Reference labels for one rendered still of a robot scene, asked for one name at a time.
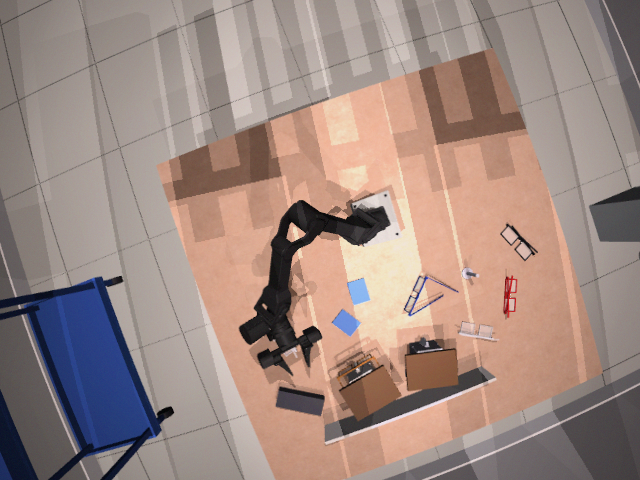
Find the red glasses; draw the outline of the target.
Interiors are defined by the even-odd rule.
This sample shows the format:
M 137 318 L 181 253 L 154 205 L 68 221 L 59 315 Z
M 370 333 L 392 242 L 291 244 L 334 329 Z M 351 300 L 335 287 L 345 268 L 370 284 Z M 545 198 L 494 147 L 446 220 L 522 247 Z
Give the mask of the red glasses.
M 505 294 L 504 294 L 504 311 L 509 318 L 509 312 L 515 312 L 516 310 L 516 298 L 511 298 L 510 293 L 516 293 L 517 289 L 517 279 L 513 279 L 513 275 L 511 275 L 511 279 L 506 276 L 505 279 Z

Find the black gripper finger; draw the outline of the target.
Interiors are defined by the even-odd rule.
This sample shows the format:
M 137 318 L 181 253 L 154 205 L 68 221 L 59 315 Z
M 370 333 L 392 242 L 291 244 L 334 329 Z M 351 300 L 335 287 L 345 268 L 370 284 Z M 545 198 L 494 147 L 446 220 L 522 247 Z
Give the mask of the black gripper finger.
M 289 366 L 287 365 L 287 363 L 285 362 L 285 360 L 282 358 L 281 356 L 280 361 L 278 361 L 277 363 L 274 364 L 274 366 L 279 365 L 280 367 L 282 367 L 283 369 L 285 369 L 291 376 L 294 376 L 291 369 L 289 368 Z
M 307 366 L 309 368 L 310 367 L 310 350 L 311 350 L 311 347 L 313 346 L 313 344 L 312 343 L 308 344 L 305 347 L 303 347 L 303 345 L 301 345 L 301 344 L 299 344 L 299 345 L 301 347 L 305 363 L 307 364 Z

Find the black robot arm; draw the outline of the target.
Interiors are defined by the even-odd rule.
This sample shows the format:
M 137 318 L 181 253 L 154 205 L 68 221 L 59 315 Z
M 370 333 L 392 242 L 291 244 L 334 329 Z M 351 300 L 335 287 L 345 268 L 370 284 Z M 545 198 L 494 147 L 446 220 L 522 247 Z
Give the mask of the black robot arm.
M 287 239 L 291 222 L 306 233 L 304 237 L 293 242 Z M 281 218 L 278 233 L 270 244 L 272 253 L 269 280 L 254 306 L 257 316 L 239 325 L 244 340 L 251 345 L 267 335 L 272 341 L 275 338 L 271 330 L 278 330 L 288 323 L 286 313 L 291 306 L 288 282 L 292 258 L 298 249 L 312 243 L 322 231 L 338 234 L 350 244 L 360 246 L 389 226 L 391 222 L 384 206 L 367 212 L 357 208 L 343 219 L 320 212 L 304 200 L 292 204 Z

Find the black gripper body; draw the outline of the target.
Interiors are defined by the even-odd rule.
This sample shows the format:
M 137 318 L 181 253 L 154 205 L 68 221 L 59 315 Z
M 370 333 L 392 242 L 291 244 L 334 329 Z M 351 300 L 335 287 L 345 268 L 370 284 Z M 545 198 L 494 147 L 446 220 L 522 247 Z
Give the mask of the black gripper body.
M 289 321 L 282 328 L 274 331 L 271 330 L 271 332 L 279 348 L 275 349 L 272 352 L 270 352 L 269 349 L 266 349 L 261 353 L 257 353 L 256 357 L 259 360 L 263 370 L 282 360 L 281 354 L 291 350 L 293 347 L 299 344 L 305 347 L 306 345 L 311 343 L 314 344 L 322 340 L 323 338 L 320 331 L 312 325 L 303 330 L 303 335 L 296 339 Z

